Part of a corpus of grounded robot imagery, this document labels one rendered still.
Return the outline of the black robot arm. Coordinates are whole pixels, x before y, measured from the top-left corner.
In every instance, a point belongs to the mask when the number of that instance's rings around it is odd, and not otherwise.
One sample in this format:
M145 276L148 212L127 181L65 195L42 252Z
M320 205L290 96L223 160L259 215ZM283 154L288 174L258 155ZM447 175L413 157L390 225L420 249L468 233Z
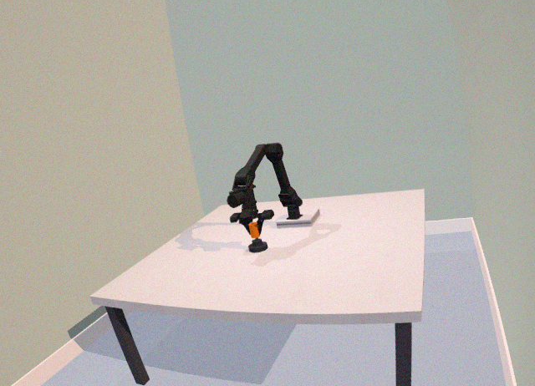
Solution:
M262 161L263 156L273 163L278 183L281 191L278 195L283 207L288 208L287 220L298 220L303 215L300 215L299 207L303 204L303 200L298 196L296 190L292 188L289 183L287 172L283 164L283 147L280 143L269 143L256 145L250 159L244 167L242 167L236 174L233 182L232 190L227 197L227 204L231 208L236 208L245 202L255 200L253 184L255 179L255 171ZM245 185L245 186L239 186ZM257 212L253 207L249 209L242 207L240 220L242 224L252 223L253 219L257 219Z

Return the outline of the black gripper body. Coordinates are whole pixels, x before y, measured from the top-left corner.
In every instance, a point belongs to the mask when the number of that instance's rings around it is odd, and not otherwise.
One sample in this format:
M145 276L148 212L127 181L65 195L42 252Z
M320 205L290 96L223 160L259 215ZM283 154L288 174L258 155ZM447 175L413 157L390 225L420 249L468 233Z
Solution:
M254 201L250 201L250 202L245 202L244 204L242 204L242 207L245 207L245 209L249 209L249 206L253 207L253 209L257 212L257 219L259 221L261 221L261 220L271 220L274 217L274 211L273 210L265 210L263 213L258 213L258 209L257 209L256 203L257 203L257 201L255 201L255 200ZM230 223L236 223L237 221L241 222L240 215L241 215L241 212L233 213L229 218Z

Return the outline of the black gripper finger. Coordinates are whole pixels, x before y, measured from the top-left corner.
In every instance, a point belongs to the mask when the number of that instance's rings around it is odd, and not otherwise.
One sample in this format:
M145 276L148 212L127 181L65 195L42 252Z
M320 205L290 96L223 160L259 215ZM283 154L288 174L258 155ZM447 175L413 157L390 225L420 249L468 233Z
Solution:
M262 224L265 220L257 220L257 226L258 226L258 232L259 232L259 235L261 235L261 232L262 232Z
M238 222L238 224L243 225L243 226L245 227L245 229L247 230L248 234L251 235L251 234L250 234L250 230L249 230L249 224L250 224L250 223L242 224L241 222Z

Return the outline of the orange cylinder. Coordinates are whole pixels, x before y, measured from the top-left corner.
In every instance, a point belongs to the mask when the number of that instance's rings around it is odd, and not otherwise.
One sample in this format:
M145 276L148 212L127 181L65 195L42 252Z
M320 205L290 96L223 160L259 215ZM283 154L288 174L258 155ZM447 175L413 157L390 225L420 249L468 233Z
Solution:
M253 222L253 223L249 224L249 230L250 230L251 238L256 238L256 237L260 236L259 232L258 232L258 226L257 226L256 222Z

